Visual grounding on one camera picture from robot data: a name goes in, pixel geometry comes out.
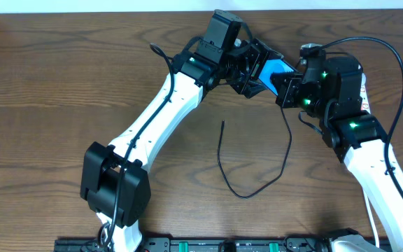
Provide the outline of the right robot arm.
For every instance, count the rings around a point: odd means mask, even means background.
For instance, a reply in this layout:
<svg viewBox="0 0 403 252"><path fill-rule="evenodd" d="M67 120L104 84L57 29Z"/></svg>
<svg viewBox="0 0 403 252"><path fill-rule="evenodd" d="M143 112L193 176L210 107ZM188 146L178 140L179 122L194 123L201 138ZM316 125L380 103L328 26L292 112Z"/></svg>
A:
<svg viewBox="0 0 403 252"><path fill-rule="evenodd" d="M308 57L300 72L284 59L271 59L259 79L280 107L300 108L319 120L317 133L357 179L392 251L403 251L403 171L388 134L370 112L359 61L320 53Z"/></svg>

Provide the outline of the blue Galaxy smartphone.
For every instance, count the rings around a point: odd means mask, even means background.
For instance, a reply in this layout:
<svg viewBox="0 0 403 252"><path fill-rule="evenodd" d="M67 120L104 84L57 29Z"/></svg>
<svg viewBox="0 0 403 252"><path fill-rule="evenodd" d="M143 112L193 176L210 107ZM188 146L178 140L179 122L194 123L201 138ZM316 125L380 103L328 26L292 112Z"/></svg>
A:
<svg viewBox="0 0 403 252"><path fill-rule="evenodd" d="M284 73L297 71L293 66L288 64L284 59L267 60L258 76L258 80L264 84L276 96L281 84L272 84L270 77L273 73Z"/></svg>

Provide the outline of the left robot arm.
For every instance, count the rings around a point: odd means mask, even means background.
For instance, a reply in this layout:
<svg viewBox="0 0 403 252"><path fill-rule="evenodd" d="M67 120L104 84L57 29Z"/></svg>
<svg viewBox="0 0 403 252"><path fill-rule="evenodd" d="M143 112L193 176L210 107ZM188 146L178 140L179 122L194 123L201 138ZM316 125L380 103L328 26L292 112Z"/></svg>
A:
<svg viewBox="0 0 403 252"><path fill-rule="evenodd" d="M83 159L80 196L102 222L97 246L135 251L142 235L139 218L151 197L152 164L172 132L207 93L228 85L247 98L271 87L270 75L286 72L283 56L260 40L239 38L248 25L216 10L205 35L165 57L168 75L141 115L108 145L93 143Z"/></svg>

